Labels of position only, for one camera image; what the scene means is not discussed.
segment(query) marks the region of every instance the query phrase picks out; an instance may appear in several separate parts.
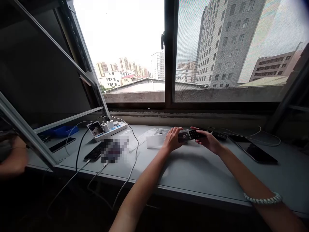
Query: black remote control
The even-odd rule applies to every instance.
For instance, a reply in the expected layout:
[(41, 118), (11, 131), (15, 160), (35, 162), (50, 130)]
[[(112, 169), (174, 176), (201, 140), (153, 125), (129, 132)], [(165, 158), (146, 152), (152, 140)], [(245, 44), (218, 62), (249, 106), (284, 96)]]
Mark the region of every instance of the black remote control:
[[(218, 132), (215, 132), (215, 131), (212, 131), (212, 130), (207, 130), (207, 129), (203, 129), (203, 128), (199, 128), (199, 130), (207, 131), (208, 133), (212, 134), (216, 139), (219, 139), (219, 140), (226, 140), (227, 137), (228, 137), (225, 134), (221, 134), (221, 133), (218, 133)], [(205, 137), (205, 135), (196, 132), (196, 130), (187, 130), (187, 131), (179, 133), (178, 141), (179, 142), (185, 142), (185, 141), (195, 140), (195, 139), (199, 139), (199, 138), (203, 138), (203, 137)]]

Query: person's arm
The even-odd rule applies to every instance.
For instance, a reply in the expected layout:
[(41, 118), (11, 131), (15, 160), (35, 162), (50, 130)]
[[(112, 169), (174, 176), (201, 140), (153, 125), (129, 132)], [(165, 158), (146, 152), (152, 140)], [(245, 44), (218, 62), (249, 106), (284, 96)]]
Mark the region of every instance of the person's arm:
[(183, 130), (183, 128), (174, 127), (168, 132), (162, 148), (124, 199), (109, 231), (135, 230), (139, 217), (154, 188), (157, 186), (161, 170), (168, 155), (182, 145), (178, 142), (180, 130)]
[[(196, 140), (218, 155), (233, 174), (243, 191), (251, 198), (274, 197), (269, 190), (228, 148), (219, 143), (212, 134), (197, 130), (206, 137)], [(282, 202), (275, 205), (253, 204), (272, 231), (307, 231), (302, 221)]]
[(17, 136), (13, 139), (10, 155), (0, 163), (0, 179), (9, 179), (22, 174), (27, 164), (26, 144)]

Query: black cable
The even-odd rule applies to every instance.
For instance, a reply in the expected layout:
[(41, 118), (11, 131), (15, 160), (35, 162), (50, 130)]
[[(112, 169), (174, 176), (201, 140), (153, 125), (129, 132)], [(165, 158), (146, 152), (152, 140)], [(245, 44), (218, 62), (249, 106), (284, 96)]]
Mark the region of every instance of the black cable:
[[(100, 116), (100, 117), (98, 117), (96, 120), (94, 120), (92, 124), (94, 124), (99, 118), (102, 118), (102, 117), (108, 117), (108, 116)], [(84, 139), (85, 135), (87, 134), (88, 130), (89, 130), (89, 128), (88, 128), (88, 129), (86, 130), (86, 132), (84, 133), (84, 135), (83, 135), (83, 137), (82, 137), (82, 139), (81, 139), (81, 141), (80, 141), (80, 146), (78, 147), (78, 152), (77, 152), (77, 157), (76, 157), (76, 162), (75, 162), (75, 172), (77, 172), (77, 162), (78, 162), (78, 157), (79, 157), (79, 155), (80, 155), (81, 143), (83, 142), (83, 139)]]

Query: smartphone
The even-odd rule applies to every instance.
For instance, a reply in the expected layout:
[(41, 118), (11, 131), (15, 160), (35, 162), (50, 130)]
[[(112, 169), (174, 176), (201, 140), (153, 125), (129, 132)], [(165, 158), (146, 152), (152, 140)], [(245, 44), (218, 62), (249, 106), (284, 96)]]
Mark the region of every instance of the smartphone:
[(277, 164), (278, 161), (244, 137), (229, 135), (229, 138), (252, 159), (259, 163)]
[(84, 157), (84, 161), (90, 160), (91, 162), (94, 162), (98, 160), (101, 157), (102, 153), (102, 142), (99, 143), (88, 155)]
[[(75, 141), (76, 138), (72, 138), (70, 137), (68, 139), (68, 142), (67, 142), (67, 145), (73, 141)], [(65, 146), (65, 142), (66, 142), (66, 139), (61, 141), (60, 143), (57, 143), (56, 145), (52, 146), (51, 148), (49, 148), (49, 150), (52, 152), (52, 153), (55, 153), (56, 151), (60, 150), (61, 148), (63, 148)]]

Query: white power strip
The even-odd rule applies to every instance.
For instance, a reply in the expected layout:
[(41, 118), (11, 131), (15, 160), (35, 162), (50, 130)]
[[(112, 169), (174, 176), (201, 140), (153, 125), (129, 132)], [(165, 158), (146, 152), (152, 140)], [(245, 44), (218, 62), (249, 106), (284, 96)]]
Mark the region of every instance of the white power strip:
[(114, 134), (118, 133), (119, 131), (122, 131), (122, 130), (124, 130), (126, 128), (128, 128), (128, 125), (126, 123), (124, 123), (124, 122), (120, 122), (119, 125), (110, 128), (108, 132), (100, 134), (100, 135), (94, 137), (94, 139), (97, 142), (99, 142), (99, 141), (102, 140), (102, 138), (104, 138), (104, 136), (112, 136), (112, 135), (114, 135)]

